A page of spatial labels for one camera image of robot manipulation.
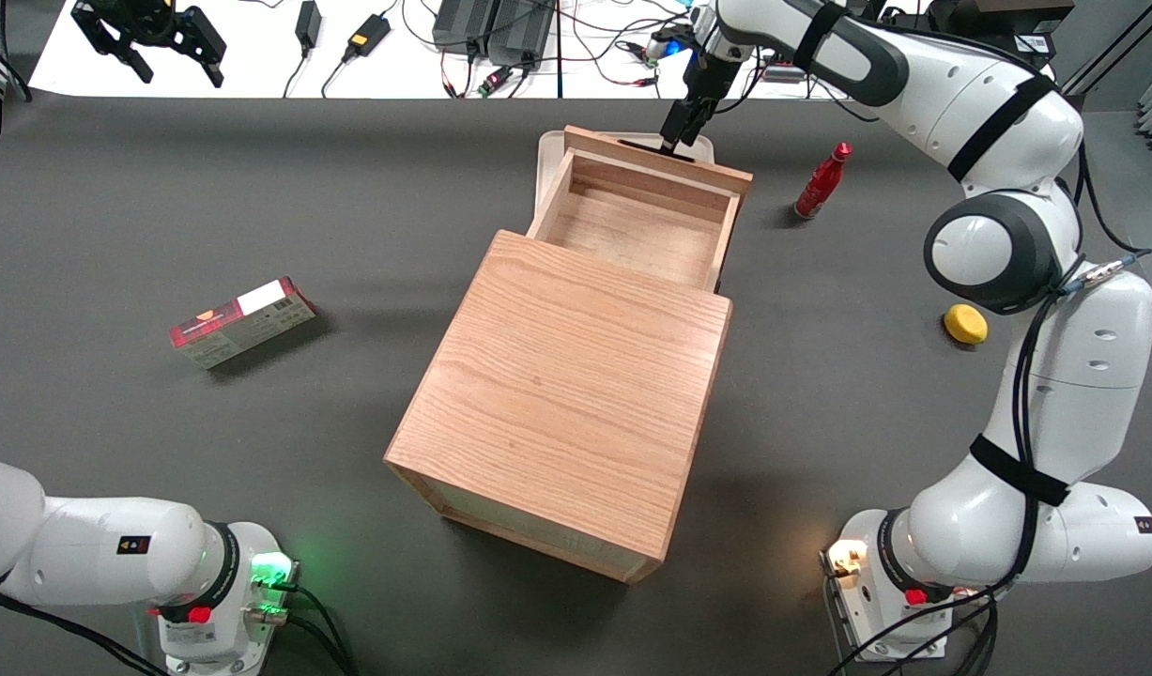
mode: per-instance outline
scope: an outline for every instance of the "bottle cap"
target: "bottle cap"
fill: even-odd
[[[850,143],[843,140],[834,147],[834,159],[840,162],[846,162],[847,158],[850,158]]]

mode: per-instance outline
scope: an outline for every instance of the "cardboard box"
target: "cardboard box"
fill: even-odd
[[[170,345],[202,367],[212,369],[314,317],[317,309],[291,279],[279,278],[173,326]]]

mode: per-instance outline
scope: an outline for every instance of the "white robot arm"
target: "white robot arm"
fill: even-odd
[[[1150,568],[1146,506],[1083,481],[1124,440],[1150,359],[1152,291],[1117,272],[1121,261],[1078,261],[1077,213],[1055,181],[1082,142],[1077,111],[1051,82],[995,52],[893,33],[819,0],[717,0],[692,10],[692,33],[688,96],[662,124],[662,151],[696,138],[753,48],[795,54],[802,69],[948,167],[965,200],[929,230],[925,266],[949,291],[1013,316],[1013,350],[972,453],[909,508],[851,517],[825,553],[840,574],[851,641],[865,647],[859,659],[905,658],[950,625],[954,587],[988,587],[1016,572],[1026,501],[1015,476],[1044,483],[1055,503],[1038,509],[1018,582],[1108,580]],[[1090,284],[1060,299],[1039,329],[1028,375],[1032,474],[1017,462],[1013,426],[1018,350],[1034,314],[1024,311],[1066,271]],[[920,613],[931,607],[940,612]],[[941,658],[943,647],[937,641],[923,658]]]
[[[151,497],[53,497],[0,462],[0,594],[26,605],[145,602],[167,668],[255,675],[266,659],[291,560],[266,527],[211,523]]]

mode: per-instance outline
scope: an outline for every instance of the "yellow sponge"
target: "yellow sponge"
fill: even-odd
[[[988,337],[988,322],[978,309],[963,303],[954,304],[943,316],[943,326],[950,337],[965,345],[979,345]]]

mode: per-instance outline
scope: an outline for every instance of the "power adapter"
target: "power adapter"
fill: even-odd
[[[317,35],[321,31],[321,9],[313,0],[301,3],[301,16],[296,18],[296,39],[301,41],[301,55],[308,56],[309,51],[317,46]]]
[[[349,61],[356,56],[369,55],[374,51],[374,46],[381,43],[391,31],[392,25],[388,24],[387,18],[378,14],[371,14],[347,41],[347,52],[342,56],[342,60]]]

